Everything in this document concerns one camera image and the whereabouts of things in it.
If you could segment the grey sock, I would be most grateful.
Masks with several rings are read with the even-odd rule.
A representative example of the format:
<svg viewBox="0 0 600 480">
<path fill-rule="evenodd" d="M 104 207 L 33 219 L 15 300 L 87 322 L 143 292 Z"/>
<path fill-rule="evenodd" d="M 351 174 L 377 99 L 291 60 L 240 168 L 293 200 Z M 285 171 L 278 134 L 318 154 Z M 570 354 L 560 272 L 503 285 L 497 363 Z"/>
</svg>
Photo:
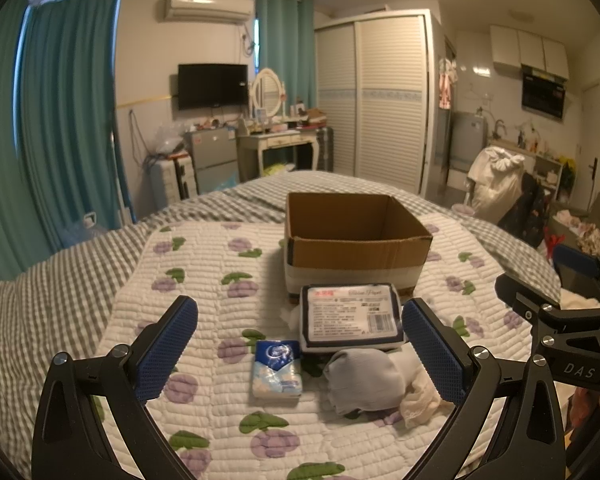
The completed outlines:
<svg viewBox="0 0 600 480">
<path fill-rule="evenodd" d="M 388 354 L 376 349 L 335 353 L 325 365 L 327 397 L 338 415 L 397 408 L 406 381 Z"/>
</svg>

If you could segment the large white tissue package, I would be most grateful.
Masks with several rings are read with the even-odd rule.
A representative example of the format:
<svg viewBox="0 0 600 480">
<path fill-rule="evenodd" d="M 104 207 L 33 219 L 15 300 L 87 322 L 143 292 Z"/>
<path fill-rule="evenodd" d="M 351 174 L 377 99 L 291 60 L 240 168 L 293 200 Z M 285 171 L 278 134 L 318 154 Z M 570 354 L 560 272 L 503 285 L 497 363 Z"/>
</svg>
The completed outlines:
<svg viewBox="0 0 600 480">
<path fill-rule="evenodd" d="M 393 350 L 405 342 L 400 297 L 386 283 L 304 286 L 300 346 L 308 353 L 347 349 Z"/>
</svg>

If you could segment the oval vanity mirror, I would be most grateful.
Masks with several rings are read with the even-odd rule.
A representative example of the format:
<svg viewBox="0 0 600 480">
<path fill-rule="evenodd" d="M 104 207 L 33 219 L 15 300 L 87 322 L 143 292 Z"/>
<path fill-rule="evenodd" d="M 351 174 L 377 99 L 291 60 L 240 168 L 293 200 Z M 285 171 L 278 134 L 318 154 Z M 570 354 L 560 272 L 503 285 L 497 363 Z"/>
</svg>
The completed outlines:
<svg viewBox="0 0 600 480">
<path fill-rule="evenodd" d="M 250 84 L 250 108 L 254 114 L 264 110 L 267 118 L 274 117 L 282 107 L 283 83 L 270 68 L 261 68 Z"/>
</svg>

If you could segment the brown cardboard box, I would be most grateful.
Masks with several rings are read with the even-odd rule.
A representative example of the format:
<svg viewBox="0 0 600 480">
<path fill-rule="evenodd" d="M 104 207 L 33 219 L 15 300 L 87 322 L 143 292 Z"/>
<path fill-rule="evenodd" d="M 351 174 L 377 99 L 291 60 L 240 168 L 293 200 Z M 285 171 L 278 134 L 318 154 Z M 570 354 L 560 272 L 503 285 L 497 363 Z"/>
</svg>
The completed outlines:
<svg viewBox="0 0 600 480">
<path fill-rule="evenodd" d="M 283 244 L 288 295 L 310 285 L 388 283 L 411 295 L 432 234 L 386 194 L 301 193 L 286 198 Z"/>
</svg>

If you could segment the white kitchen cabinets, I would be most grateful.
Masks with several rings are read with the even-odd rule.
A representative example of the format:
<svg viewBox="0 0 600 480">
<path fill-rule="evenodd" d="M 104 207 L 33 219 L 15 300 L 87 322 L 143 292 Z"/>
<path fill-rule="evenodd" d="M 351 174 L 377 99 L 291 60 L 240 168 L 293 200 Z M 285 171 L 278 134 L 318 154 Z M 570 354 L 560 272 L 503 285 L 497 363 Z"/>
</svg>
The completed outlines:
<svg viewBox="0 0 600 480">
<path fill-rule="evenodd" d="M 520 74 L 531 68 L 570 78 L 566 47 L 556 40 L 500 25 L 490 26 L 490 39 L 492 62 L 499 72 Z"/>
</svg>

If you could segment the black range hood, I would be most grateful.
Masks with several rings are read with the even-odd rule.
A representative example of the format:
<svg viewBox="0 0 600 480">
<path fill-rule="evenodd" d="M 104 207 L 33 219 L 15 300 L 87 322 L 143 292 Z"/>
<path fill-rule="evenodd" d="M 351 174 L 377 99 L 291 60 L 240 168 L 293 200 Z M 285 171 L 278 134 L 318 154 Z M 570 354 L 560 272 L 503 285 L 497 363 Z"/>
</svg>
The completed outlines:
<svg viewBox="0 0 600 480">
<path fill-rule="evenodd" d="M 563 120 L 566 102 L 564 78 L 537 68 L 521 66 L 521 106 L 524 110 L 555 120 Z"/>
</svg>

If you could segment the white suitcase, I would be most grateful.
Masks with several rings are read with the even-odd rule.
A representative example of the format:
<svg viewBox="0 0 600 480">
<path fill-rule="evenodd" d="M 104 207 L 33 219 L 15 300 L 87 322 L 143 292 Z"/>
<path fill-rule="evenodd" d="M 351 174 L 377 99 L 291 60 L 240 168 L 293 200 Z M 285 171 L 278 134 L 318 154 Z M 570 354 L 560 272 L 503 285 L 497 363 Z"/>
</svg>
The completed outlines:
<svg viewBox="0 0 600 480">
<path fill-rule="evenodd" d="M 158 209 L 198 195 L 193 161 L 186 152 L 154 160 L 149 177 Z"/>
</svg>

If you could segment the white laundry bundle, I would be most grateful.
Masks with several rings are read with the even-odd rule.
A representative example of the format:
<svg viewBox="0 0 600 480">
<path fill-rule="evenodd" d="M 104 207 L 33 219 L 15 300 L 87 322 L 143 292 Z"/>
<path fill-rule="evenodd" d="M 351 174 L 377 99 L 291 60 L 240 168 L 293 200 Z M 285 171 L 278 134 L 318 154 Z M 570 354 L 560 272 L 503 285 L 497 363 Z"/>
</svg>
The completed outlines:
<svg viewBox="0 0 600 480">
<path fill-rule="evenodd" d="M 475 216 L 497 224 L 521 196 L 521 181 L 526 173 L 524 156 L 499 146 L 482 150 L 468 171 L 472 182 L 470 206 Z"/>
</svg>

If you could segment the white sliding wardrobe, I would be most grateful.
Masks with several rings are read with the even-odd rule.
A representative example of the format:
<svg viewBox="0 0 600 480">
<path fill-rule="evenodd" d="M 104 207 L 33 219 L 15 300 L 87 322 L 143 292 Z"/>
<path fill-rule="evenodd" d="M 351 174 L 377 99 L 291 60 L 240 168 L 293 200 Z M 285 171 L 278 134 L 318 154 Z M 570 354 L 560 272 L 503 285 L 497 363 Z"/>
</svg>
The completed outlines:
<svg viewBox="0 0 600 480">
<path fill-rule="evenodd" d="M 381 11 L 315 29 L 317 106 L 332 128 L 332 170 L 422 194 L 436 125 L 434 17 Z"/>
</svg>

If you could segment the blue Vinda tissue pack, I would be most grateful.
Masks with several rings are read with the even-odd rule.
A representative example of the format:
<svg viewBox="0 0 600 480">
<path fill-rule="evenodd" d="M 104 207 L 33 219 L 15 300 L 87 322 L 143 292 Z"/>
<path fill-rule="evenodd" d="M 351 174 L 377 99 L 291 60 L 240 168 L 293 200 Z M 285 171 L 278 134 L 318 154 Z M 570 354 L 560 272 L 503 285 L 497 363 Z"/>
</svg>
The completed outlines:
<svg viewBox="0 0 600 480">
<path fill-rule="evenodd" d="M 298 399 L 303 392 L 300 344 L 259 340 L 254 347 L 251 392 L 258 399 Z"/>
</svg>

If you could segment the white air conditioner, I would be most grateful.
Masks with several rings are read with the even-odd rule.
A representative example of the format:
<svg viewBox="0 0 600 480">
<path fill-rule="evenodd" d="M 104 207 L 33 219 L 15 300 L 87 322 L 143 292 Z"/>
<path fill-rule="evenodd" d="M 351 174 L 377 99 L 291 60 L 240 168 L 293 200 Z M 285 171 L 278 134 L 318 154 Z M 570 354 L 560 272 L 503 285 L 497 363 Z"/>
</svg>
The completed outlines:
<svg viewBox="0 0 600 480">
<path fill-rule="evenodd" d="M 253 12 L 251 0 L 166 0 L 166 21 L 242 24 Z"/>
</svg>

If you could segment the dark suitcase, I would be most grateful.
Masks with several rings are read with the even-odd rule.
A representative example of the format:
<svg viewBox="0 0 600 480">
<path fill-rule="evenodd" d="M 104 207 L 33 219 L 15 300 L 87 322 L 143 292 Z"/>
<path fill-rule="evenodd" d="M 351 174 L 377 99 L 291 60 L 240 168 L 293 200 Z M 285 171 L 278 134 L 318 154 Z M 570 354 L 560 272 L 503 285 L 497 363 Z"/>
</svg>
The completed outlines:
<svg viewBox="0 0 600 480">
<path fill-rule="evenodd" d="M 330 127 L 321 127 L 316 130 L 318 143 L 317 169 L 320 171 L 334 171 L 334 130 Z"/>
</svg>

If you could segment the clear water jug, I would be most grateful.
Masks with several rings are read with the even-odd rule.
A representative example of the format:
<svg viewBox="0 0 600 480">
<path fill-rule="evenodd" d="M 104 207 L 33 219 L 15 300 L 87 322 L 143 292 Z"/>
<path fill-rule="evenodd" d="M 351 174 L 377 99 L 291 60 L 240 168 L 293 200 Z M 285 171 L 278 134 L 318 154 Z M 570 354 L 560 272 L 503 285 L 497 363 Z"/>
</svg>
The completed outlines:
<svg viewBox="0 0 600 480">
<path fill-rule="evenodd" d="M 61 241 L 65 248 L 94 240 L 96 237 L 103 236 L 108 230 L 97 221 L 95 211 L 84 214 L 81 220 L 70 224 L 61 232 Z"/>
</svg>

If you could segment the white floral quilt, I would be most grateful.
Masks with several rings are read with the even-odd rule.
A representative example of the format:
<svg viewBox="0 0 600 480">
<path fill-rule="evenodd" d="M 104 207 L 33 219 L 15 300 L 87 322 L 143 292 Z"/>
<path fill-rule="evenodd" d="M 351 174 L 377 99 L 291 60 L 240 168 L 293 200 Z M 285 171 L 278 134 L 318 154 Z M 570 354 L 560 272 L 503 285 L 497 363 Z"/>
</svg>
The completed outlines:
<svg viewBox="0 0 600 480">
<path fill-rule="evenodd" d="M 445 214 L 407 222 L 424 251 L 378 264 L 294 269 L 280 224 L 182 222 L 153 232 L 98 347 L 135 344 L 170 321 L 174 350 L 140 406 L 198 479 L 402 479 L 452 412 L 404 411 L 429 382 L 402 306 L 424 300 L 451 332 L 494 358 L 525 361 L 529 324 L 498 298 L 516 276 L 549 300 L 559 278 L 518 240 L 488 245 Z"/>
</svg>

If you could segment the cream cloth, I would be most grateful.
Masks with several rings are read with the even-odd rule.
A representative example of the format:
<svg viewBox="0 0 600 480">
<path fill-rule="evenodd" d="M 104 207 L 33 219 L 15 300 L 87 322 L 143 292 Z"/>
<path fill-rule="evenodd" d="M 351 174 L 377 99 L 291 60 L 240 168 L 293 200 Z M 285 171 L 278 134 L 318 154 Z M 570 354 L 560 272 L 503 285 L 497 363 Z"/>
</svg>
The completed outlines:
<svg viewBox="0 0 600 480">
<path fill-rule="evenodd" d="M 411 344 L 390 352 L 389 358 L 405 382 L 399 412 L 407 427 L 425 425 L 438 411 L 452 408 L 438 393 Z"/>
</svg>

